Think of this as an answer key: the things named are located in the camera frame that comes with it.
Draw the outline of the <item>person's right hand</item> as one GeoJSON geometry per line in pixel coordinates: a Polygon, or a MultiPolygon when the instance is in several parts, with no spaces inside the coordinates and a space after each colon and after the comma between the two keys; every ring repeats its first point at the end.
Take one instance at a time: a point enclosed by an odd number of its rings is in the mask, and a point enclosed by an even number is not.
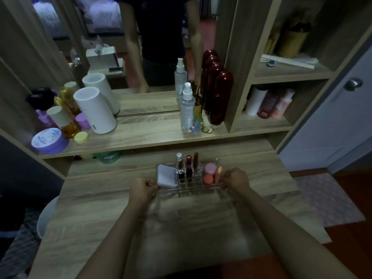
{"type": "Polygon", "coordinates": [[[249,179],[245,171],[235,167],[231,179],[234,187],[234,192],[240,194],[241,196],[246,195],[246,193],[249,192],[249,179]]]}

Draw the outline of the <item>person's left hand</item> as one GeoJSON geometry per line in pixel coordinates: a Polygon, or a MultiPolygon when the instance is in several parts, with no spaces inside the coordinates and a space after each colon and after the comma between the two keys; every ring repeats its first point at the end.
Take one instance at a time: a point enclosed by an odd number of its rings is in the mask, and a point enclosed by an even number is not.
{"type": "Polygon", "coordinates": [[[144,177],[136,178],[129,190],[129,204],[147,206],[156,195],[147,195],[144,177]]]}

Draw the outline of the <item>clear acrylic makeup organizer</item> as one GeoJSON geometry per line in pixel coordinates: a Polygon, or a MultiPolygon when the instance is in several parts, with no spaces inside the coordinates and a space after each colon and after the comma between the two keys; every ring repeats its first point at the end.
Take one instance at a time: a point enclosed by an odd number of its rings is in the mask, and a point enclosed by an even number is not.
{"type": "Polygon", "coordinates": [[[160,169],[165,167],[170,167],[173,169],[176,173],[174,174],[174,178],[176,180],[176,186],[175,187],[166,187],[163,185],[160,185],[160,190],[158,192],[159,196],[177,196],[177,197],[185,197],[185,196],[192,196],[196,194],[201,194],[208,192],[209,190],[217,190],[222,189],[222,183],[213,183],[207,184],[204,182],[204,175],[205,175],[205,166],[208,163],[212,163],[219,167],[220,160],[218,158],[216,159],[209,159],[209,160],[202,160],[198,164],[198,169],[195,173],[192,173],[191,177],[186,177],[186,169],[183,170],[181,173],[184,178],[179,178],[178,168],[175,163],[172,164],[159,164],[156,166],[156,178],[159,180],[160,178],[160,169]]]}

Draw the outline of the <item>person's left forearm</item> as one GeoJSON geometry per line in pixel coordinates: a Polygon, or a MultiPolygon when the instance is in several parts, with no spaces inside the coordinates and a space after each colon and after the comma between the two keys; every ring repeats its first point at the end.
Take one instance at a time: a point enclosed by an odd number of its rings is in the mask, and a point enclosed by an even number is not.
{"type": "Polygon", "coordinates": [[[75,279],[122,279],[138,217],[150,199],[133,199],[75,279]]]}

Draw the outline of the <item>person's right forearm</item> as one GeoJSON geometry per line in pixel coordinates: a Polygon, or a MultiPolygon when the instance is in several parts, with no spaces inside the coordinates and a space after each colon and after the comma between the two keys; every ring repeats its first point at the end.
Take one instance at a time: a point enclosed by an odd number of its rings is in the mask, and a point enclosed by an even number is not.
{"type": "Polygon", "coordinates": [[[251,187],[238,187],[272,251],[293,279],[358,279],[336,256],[251,187]]]}

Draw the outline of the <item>white square compact case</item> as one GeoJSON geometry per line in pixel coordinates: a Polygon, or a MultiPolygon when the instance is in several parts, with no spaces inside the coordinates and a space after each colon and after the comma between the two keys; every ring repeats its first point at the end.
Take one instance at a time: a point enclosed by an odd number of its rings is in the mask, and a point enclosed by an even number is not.
{"type": "Polygon", "coordinates": [[[169,189],[178,186],[177,169],[168,165],[160,164],[157,167],[157,185],[169,189]]]}

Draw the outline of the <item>silver capped lipstick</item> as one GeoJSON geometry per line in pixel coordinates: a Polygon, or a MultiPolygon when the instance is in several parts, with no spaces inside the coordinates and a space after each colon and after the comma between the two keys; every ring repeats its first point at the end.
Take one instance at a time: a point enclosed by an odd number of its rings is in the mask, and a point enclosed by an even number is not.
{"type": "Polygon", "coordinates": [[[177,153],[177,174],[179,180],[185,179],[185,169],[184,169],[184,161],[182,153],[177,153]]]}

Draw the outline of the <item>green jar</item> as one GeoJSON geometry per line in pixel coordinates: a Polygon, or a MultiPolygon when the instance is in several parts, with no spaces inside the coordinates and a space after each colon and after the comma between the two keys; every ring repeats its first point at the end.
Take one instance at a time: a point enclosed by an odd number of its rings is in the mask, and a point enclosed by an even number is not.
{"type": "Polygon", "coordinates": [[[108,151],[95,153],[96,159],[102,164],[112,164],[121,156],[121,151],[108,151]]]}

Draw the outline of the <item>clear spray bottle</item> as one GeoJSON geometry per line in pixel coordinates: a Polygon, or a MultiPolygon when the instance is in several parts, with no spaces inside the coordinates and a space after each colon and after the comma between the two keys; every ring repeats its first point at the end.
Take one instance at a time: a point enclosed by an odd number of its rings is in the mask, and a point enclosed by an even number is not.
{"type": "Polygon", "coordinates": [[[192,128],[195,102],[196,98],[193,95],[191,83],[186,82],[180,98],[180,125],[183,130],[191,130],[192,128]]]}

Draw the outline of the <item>tall dark red bottle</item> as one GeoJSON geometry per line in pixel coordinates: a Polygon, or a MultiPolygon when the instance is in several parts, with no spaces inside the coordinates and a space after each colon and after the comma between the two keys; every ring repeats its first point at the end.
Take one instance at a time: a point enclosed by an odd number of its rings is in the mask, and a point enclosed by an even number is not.
{"type": "Polygon", "coordinates": [[[233,85],[234,77],[231,72],[219,73],[211,97],[209,121],[212,125],[220,125],[224,121],[233,85]]]}

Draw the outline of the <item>white lotion bottle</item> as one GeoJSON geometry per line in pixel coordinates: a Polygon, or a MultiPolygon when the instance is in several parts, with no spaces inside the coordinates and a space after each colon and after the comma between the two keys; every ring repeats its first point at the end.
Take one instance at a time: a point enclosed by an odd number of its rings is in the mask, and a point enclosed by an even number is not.
{"type": "Polygon", "coordinates": [[[268,92],[268,87],[265,85],[254,85],[250,92],[250,97],[247,101],[245,113],[249,116],[257,115],[262,102],[268,92]]]}

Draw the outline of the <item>dark red lotion bottle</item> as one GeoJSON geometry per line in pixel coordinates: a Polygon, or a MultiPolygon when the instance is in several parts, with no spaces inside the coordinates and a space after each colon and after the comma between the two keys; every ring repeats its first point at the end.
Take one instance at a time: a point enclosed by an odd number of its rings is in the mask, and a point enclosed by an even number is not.
{"type": "Polygon", "coordinates": [[[263,102],[258,110],[257,116],[262,119],[268,119],[282,94],[281,89],[270,89],[265,95],[263,102]]]}

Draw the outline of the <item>pink lotion bottle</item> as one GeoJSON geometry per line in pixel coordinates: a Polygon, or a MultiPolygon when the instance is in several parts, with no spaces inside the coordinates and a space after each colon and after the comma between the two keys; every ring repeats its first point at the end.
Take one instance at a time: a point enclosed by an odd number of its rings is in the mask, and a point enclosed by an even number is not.
{"type": "Polygon", "coordinates": [[[277,102],[276,106],[273,109],[273,112],[271,114],[271,118],[274,119],[281,119],[287,109],[287,107],[292,102],[292,98],[295,94],[294,89],[287,89],[286,93],[280,98],[280,100],[277,102]]]}

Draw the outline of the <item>white cylindrical appliance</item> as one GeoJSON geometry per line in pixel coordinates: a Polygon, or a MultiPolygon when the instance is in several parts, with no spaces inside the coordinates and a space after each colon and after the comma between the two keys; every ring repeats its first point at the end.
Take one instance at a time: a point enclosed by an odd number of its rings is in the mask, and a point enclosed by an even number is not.
{"type": "Polygon", "coordinates": [[[96,134],[107,134],[117,127],[118,123],[98,88],[81,88],[73,98],[96,134]]]}

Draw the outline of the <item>small purple bottle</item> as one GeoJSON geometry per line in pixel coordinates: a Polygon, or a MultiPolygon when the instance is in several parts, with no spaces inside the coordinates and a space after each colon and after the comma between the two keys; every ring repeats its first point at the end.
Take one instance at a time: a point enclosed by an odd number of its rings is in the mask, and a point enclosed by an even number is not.
{"type": "Polygon", "coordinates": [[[75,117],[75,120],[80,125],[81,129],[83,129],[83,130],[89,130],[89,129],[91,129],[91,125],[87,121],[87,118],[86,118],[86,116],[85,116],[85,114],[83,112],[79,113],[75,117]]]}

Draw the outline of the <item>pale patterned rug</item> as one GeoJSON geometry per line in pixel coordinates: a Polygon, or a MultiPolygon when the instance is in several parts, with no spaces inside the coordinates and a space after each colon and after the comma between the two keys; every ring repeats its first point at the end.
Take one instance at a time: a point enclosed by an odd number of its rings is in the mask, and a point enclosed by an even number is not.
{"type": "Polygon", "coordinates": [[[329,173],[294,177],[301,192],[323,220],[324,227],[365,221],[366,218],[329,173]]]}

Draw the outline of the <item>amber bottle with white cap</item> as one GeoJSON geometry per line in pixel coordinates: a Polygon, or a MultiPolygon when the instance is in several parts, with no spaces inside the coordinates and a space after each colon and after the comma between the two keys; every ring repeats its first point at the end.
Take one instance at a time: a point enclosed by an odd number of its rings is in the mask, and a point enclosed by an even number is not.
{"type": "Polygon", "coordinates": [[[67,139],[73,139],[77,133],[81,132],[81,128],[60,106],[54,106],[46,111],[47,115],[60,128],[67,139]]]}

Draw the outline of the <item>white door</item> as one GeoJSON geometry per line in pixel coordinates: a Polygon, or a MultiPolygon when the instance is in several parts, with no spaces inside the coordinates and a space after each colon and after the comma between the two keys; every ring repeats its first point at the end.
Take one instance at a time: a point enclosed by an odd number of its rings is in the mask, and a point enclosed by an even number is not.
{"type": "Polygon", "coordinates": [[[372,155],[372,45],[281,150],[288,171],[329,168],[332,173],[372,155]],[[363,80],[354,92],[343,86],[363,80]]]}

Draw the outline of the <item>purple cream jar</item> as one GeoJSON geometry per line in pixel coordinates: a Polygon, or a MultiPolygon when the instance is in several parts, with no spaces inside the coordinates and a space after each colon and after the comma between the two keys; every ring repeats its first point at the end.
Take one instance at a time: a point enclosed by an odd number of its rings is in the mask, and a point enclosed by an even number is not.
{"type": "Polygon", "coordinates": [[[59,154],[67,148],[69,139],[56,127],[40,131],[31,140],[31,146],[46,155],[59,154]]]}

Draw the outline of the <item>golden bottle with pale cap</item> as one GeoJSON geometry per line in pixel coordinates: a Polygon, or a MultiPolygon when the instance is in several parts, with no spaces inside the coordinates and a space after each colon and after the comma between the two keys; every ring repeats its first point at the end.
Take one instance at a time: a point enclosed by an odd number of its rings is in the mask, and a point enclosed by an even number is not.
{"type": "Polygon", "coordinates": [[[79,85],[75,81],[70,81],[64,84],[59,90],[59,97],[67,105],[69,110],[74,116],[81,113],[81,110],[74,99],[74,94],[80,89],[79,85]]]}

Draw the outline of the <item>lilac pump bottle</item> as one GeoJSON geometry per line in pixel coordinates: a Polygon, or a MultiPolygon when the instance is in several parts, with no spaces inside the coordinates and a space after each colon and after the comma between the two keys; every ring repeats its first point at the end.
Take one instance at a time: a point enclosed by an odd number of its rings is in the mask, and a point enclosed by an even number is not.
{"type": "Polygon", "coordinates": [[[51,117],[49,117],[49,115],[46,112],[41,111],[39,109],[36,109],[35,111],[38,115],[38,119],[43,123],[44,129],[59,128],[57,124],[52,120],[51,117]]]}

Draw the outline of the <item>white sticks bundle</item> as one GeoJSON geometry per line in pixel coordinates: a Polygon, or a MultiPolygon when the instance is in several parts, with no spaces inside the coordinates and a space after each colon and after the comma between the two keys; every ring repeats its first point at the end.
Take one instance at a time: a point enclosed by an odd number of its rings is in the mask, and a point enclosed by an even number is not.
{"type": "Polygon", "coordinates": [[[276,64],[285,64],[290,66],[296,66],[301,68],[307,69],[315,69],[315,66],[319,63],[317,58],[311,58],[308,55],[300,54],[299,57],[296,58],[283,58],[276,55],[267,55],[263,54],[261,56],[260,62],[267,63],[269,60],[275,60],[276,64]]]}

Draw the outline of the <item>wooden vanity shelf unit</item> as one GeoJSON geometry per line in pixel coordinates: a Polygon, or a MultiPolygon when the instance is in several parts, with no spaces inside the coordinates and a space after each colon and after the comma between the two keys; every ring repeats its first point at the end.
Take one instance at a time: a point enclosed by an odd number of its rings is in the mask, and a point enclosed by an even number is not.
{"type": "Polygon", "coordinates": [[[326,88],[335,81],[342,69],[351,61],[361,45],[372,33],[372,0],[326,0],[316,17],[315,28],[305,41],[304,52],[315,56],[324,66],[317,72],[304,68],[278,64],[273,71],[259,63],[278,12],[289,3],[286,0],[222,0],[235,5],[232,15],[225,10],[223,18],[228,24],[219,24],[215,47],[225,68],[233,74],[234,85],[222,126],[216,126],[211,134],[182,131],[179,111],[163,110],[160,105],[151,109],[145,105],[144,95],[135,95],[134,107],[123,109],[119,125],[108,134],[90,134],[84,144],[70,142],[61,154],[44,155],[31,149],[31,139],[40,123],[30,105],[24,101],[28,89],[14,71],[0,58],[0,137],[16,146],[49,171],[63,179],[87,175],[91,165],[93,175],[103,173],[103,165],[85,162],[78,165],[72,156],[123,150],[119,161],[128,165],[119,171],[154,167],[171,163],[176,150],[198,151],[205,146],[209,158],[222,156],[212,153],[221,150],[242,150],[233,157],[270,152],[272,161],[278,159],[273,152],[280,149],[300,122],[314,108],[326,88]],[[295,106],[284,117],[275,119],[249,118],[242,114],[244,98],[253,85],[299,83],[300,94],[295,106]]]}

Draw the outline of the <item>black capped bottle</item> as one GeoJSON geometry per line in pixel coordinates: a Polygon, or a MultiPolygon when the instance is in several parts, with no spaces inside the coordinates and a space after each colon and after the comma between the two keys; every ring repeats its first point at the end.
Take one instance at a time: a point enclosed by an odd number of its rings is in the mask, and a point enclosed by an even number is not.
{"type": "Polygon", "coordinates": [[[26,101],[31,105],[34,110],[47,111],[53,107],[54,98],[58,94],[49,87],[32,89],[31,94],[27,95],[26,101]]]}

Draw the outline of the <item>vanity mirror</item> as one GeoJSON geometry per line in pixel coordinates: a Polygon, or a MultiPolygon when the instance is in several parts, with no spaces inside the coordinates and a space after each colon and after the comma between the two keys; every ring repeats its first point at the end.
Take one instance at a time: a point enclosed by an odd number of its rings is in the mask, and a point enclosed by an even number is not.
{"type": "Polygon", "coordinates": [[[176,92],[179,59],[188,72],[184,36],[189,37],[194,65],[194,84],[201,88],[202,56],[205,51],[200,28],[200,0],[63,0],[72,2],[68,17],[78,16],[73,28],[87,25],[95,37],[78,36],[85,49],[105,45],[100,35],[123,33],[128,58],[139,93],[152,87],[172,85],[176,92]]]}

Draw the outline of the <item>brown gold jar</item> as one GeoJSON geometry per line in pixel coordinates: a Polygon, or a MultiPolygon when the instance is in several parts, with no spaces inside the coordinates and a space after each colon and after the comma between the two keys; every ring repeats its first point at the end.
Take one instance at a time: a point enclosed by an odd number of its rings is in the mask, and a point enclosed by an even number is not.
{"type": "Polygon", "coordinates": [[[310,22],[290,22],[277,45],[276,54],[282,58],[295,58],[299,54],[311,28],[310,22]]]}

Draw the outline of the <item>silver door knob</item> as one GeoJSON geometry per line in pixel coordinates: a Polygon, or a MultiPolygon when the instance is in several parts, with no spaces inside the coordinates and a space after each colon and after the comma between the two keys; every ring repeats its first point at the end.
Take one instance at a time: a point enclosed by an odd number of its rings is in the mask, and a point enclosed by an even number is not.
{"type": "Polygon", "coordinates": [[[356,89],[363,86],[363,80],[360,78],[352,77],[343,86],[346,91],[354,92],[356,89]]]}

